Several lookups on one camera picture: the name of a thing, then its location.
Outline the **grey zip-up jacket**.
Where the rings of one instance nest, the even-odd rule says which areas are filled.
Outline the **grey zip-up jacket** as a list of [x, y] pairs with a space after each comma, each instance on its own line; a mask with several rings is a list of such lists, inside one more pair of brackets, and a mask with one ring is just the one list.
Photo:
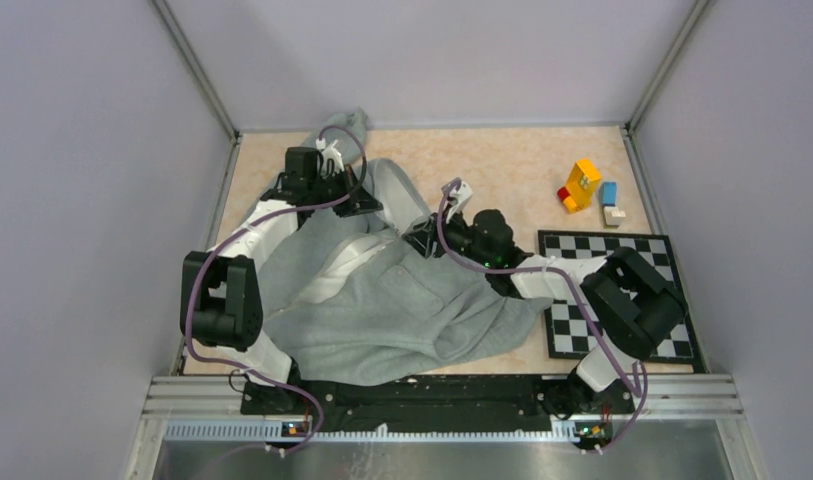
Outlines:
[[369, 163], [365, 188], [379, 213], [314, 212], [258, 270], [264, 321], [248, 365], [284, 381], [375, 386], [519, 347], [547, 298], [500, 295], [446, 256], [426, 258], [404, 239], [430, 211], [389, 159]]

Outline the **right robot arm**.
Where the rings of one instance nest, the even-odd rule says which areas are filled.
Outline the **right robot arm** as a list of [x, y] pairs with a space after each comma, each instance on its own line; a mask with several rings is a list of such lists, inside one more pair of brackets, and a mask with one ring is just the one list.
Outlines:
[[516, 300], [575, 305], [595, 345], [562, 381], [545, 409], [566, 420], [576, 413], [608, 416], [641, 394], [640, 370], [685, 319], [684, 296], [632, 247], [590, 258], [544, 257], [519, 248], [496, 209], [472, 222], [446, 207], [405, 235], [426, 258], [448, 256], [485, 276], [498, 294]]

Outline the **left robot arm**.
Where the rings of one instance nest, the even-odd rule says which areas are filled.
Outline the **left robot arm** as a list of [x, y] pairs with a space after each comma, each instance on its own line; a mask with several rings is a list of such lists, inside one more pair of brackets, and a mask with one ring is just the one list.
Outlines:
[[183, 261], [180, 329], [185, 342], [226, 351], [225, 364], [244, 371], [265, 401], [290, 413], [320, 402], [291, 379], [292, 359], [264, 332], [259, 272], [279, 244], [317, 211], [340, 218], [382, 212], [379, 161], [345, 162], [334, 145], [290, 147], [283, 171], [223, 242]]

